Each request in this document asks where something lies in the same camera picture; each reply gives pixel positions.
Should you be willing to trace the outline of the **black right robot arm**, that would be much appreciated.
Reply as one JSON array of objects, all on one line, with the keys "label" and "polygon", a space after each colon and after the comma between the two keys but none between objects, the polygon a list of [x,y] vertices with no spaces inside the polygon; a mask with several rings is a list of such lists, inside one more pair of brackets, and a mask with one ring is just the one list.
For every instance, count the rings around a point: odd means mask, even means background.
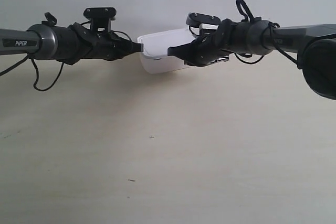
[{"label": "black right robot arm", "polygon": [[266,56],[273,51],[301,70],[314,93],[335,100],[335,24],[281,27],[261,18],[225,19],[210,34],[168,47],[167,54],[187,65],[205,67],[230,54]]}]

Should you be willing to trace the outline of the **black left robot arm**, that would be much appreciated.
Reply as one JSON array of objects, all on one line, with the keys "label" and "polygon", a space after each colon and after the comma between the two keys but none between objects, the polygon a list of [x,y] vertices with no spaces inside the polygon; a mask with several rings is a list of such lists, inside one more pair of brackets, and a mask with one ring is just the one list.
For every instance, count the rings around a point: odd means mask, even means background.
[{"label": "black left robot arm", "polygon": [[1,29],[1,55],[27,54],[35,60],[56,60],[74,65],[81,59],[115,61],[143,52],[143,44],[118,36],[111,30],[117,11],[113,7],[86,8],[83,16],[90,27],[73,23],[57,26],[57,19],[45,13],[45,20],[26,31]]}]

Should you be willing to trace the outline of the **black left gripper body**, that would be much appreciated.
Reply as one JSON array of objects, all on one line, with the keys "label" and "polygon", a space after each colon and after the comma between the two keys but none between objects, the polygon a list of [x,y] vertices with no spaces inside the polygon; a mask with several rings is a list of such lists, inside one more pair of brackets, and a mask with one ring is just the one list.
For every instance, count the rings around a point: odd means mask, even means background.
[{"label": "black left gripper body", "polygon": [[102,59],[114,61],[126,56],[126,39],[114,32],[95,33],[79,23],[69,28],[76,34],[76,51],[68,61]]}]

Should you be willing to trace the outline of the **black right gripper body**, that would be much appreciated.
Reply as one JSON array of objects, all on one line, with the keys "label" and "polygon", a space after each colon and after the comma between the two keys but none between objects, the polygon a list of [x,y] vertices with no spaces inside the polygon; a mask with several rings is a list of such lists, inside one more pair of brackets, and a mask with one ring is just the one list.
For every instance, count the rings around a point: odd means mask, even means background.
[{"label": "black right gripper body", "polygon": [[188,45],[188,53],[184,64],[192,67],[206,67],[229,61],[229,52],[215,46],[214,35],[203,34]]}]

